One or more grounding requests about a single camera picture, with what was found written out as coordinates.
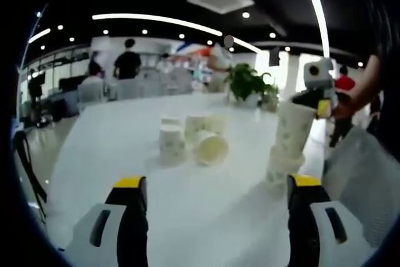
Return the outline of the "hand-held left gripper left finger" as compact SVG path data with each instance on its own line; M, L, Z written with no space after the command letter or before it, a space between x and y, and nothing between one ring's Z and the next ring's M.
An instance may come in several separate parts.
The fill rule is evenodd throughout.
M64 252L71 266L147 266L146 178L124 178L75 225Z

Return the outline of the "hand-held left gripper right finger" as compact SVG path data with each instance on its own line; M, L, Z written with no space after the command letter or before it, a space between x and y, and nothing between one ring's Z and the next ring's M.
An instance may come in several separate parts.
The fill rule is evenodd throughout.
M359 220L318 179L287 176L289 266L362 266L375 252Z

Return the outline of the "person's right hand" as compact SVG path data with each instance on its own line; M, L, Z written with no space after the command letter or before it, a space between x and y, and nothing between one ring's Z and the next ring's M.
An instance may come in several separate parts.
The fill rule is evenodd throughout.
M356 112L351 99L339 101L337 106L332 110L332 117L335 119L344 119L351 117Z

